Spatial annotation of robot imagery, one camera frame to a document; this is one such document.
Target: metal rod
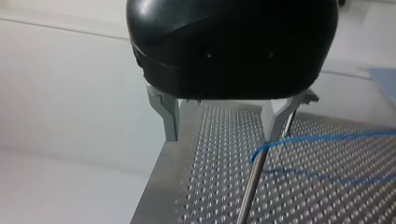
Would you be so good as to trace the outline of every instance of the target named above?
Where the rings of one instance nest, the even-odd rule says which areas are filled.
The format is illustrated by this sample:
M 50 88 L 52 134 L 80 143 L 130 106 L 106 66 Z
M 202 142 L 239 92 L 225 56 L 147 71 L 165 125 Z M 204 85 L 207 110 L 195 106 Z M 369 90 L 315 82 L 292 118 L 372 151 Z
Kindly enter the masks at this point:
M 289 115 L 288 121 L 286 122 L 285 130 L 283 131 L 281 138 L 285 138 L 290 133 L 291 124 L 293 123 L 296 111 Z M 242 199 L 241 210 L 239 211 L 238 219 L 236 224 L 246 224 L 248 220 L 248 215 L 251 208 L 251 203 L 253 202 L 254 195 L 256 194 L 257 186 L 259 185 L 260 176 L 262 175 L 262 168 L 265 164 L 265 159 L 267 158 L 267 151 L 262 151 L 254 161 L 253 167 L 251 169 L 250 175 L 248 177 L 247 186 Z
M 297 111 L 294 110 L 294 112 L 289 115 L 288 121 L 286 121 L 286 126 L 285 126 L 285 129 L 283 130 L 283 133 L 282 133 L 280 139 L 285 139 L 285 137 L 287 137 L 290 134 L 291 124 L 293 123 L 296 112 Z M 279 161 L 280 161 L 280 155 L 282 154 L 282 150 L 285 150 L 285 153 L 286 153 L 286 149 L 284 147 L 282 147 L 279 150 L 279 153 L 277 154 L 277 159 Z
M 294 117 L 296 116 L 296 110 L 294 110 L 293 113 L 291 113 L 288 117 L 288 121 L 286 122 L 286 127 L 285 130 L 283 130 L 281 139 L 284 139 L 286 136 L 289 135 L 290 129 L 291 129 L 291 124 L 293 123 Z

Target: blue cable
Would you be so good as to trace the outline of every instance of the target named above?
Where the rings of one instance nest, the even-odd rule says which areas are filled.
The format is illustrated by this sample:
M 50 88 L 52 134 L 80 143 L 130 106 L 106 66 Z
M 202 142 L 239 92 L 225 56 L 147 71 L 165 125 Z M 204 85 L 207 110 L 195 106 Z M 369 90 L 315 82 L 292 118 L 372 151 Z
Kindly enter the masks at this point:
M 395 136 L 396 131 L 390 132 L 369 132 L 369 133 L 346 133 L 346 134 L 316 134 L 309 136 L 297 136 L 297 137 L 288 137 L 280 141 L 271 142 L 263 145 L 262 147 L 257 148 L 255 152 L 253 152 L 251 156 L 251 162 L 256 160 L 257 155 L 263 151 L 269 151 L 270 147 L 277 146 L 285 146 L 287 143 L 299 143 L 299 142 L 314 142 L 314 141 L 343 141 L 343 140 L 352 140 L 357 138 L 370 138 L 374 136 Z M 396 175 L 389 175 L 385 177 L 363 177 L 363 178 L 336 178 L 330 177 L 329 175 L 320 175 L 316 173 L 310 173 L 305 170 L 296 170 L 296 169 L 286 169 L 284 167 L 278 167 L 272 170 L 264 170 L 265 174 L 273 174 L 273 175 L 286 175 L 286 174 L 294 174 L 294 175 L 303 175 L 306 177 L 316 178 L 318 180 L 327 180 L 331 183 L 341 183 L 341 184 L 375 184 L 375 183 L 389 183 L 393 180 L 396 180 Z

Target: perforated metal tray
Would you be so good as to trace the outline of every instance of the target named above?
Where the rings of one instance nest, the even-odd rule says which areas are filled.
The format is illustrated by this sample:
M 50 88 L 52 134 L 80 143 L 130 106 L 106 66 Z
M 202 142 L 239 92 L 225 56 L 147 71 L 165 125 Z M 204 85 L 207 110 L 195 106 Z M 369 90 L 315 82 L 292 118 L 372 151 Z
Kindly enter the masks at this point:
M 179 141 L 167 142 L 132 219 L 133 224 L 235 223 L 262 144 L 260 108 L 205 102 L 183 104 Z M 378 127 L 298 114 L 292 135 L 355 133 Z M 396 182 L 342 179 L 396 175 L 396 138 L 296 143 L 288 156 L 272 148 L 264 166 L 303 172 L 264 172 L 248 223 L 396 223 Z

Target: white wall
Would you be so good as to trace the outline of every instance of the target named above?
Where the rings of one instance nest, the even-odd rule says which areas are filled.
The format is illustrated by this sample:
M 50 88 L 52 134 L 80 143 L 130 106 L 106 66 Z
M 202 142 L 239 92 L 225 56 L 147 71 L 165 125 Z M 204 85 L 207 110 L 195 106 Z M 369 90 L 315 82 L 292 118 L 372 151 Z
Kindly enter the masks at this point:
M 0 147 L 149 175 L 164 142 L 128 41 L 0 21 Z

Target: metal sheet with holes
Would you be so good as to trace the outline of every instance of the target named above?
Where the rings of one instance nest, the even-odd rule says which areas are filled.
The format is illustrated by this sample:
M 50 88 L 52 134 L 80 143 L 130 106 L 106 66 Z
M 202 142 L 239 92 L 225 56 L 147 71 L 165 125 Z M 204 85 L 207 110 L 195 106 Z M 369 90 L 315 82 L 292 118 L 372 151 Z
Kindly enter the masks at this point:
M 132 223 L 235 223 L 262 144 L 260 109 L 183 104 L 180 116 L 180 141 L 165 143 Z M 300 114 L 291 135 L 377 129 Z M 396 137 L 288 144 L 270 150 L 264 170 L 248 223 L 396 223 L 395 181 L 345 181 L 396 175 Z

